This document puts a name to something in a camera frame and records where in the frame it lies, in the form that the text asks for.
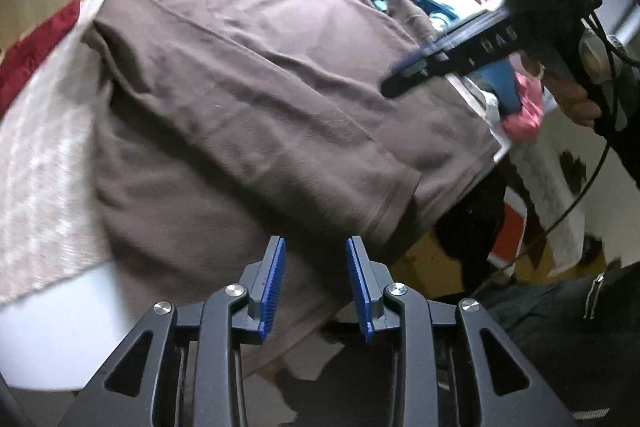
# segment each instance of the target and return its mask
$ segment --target black gripper frame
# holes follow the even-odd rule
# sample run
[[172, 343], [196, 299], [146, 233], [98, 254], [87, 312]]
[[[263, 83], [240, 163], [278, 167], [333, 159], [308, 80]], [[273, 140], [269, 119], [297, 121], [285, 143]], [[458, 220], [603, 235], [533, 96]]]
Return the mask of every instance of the black gripper frame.
[[601, 5], [602, 0], [491, 0], [397, 63], [381, 81], [380, 93], [395, 98], [432, 76], [463, 76], [546, 42], [558, 49], [576, 81], [598, 93], [574, 55], [584, 32], [582, 19]]
[[450, 390], [461, 427], [568, 427], [575, 421], [529, 360], [473, 299], [430, 301], [394, 283], [369, 260], [360, 237], [347, 242], [360, 330], [394, 347], [391, 427], [438, 427], [434, 338], [447, 353]]
[[238, 284], [205, 302], [158, 303], [138, 321], [80, 392], [59, 427], [178, 427], [189, 345], [198, 342], [194, 427], [246, 427], [240, 344], [270, 331], [284, 270], [284, 240], [273, 236], [263, 260]]

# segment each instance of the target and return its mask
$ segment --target clothing pile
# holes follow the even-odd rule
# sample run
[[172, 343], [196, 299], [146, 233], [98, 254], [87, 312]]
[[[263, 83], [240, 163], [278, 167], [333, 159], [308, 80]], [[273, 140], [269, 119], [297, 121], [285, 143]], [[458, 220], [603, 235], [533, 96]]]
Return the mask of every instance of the clothing pile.
[[414, 0], [105, 0], [95, 188], [136, 313], [206, 298], [286, 238], [276, 325], [248, 371], [349, 300], [344, 241], [392, 263], [493, 164], [444, 78], [379, 79], [433, 33]]

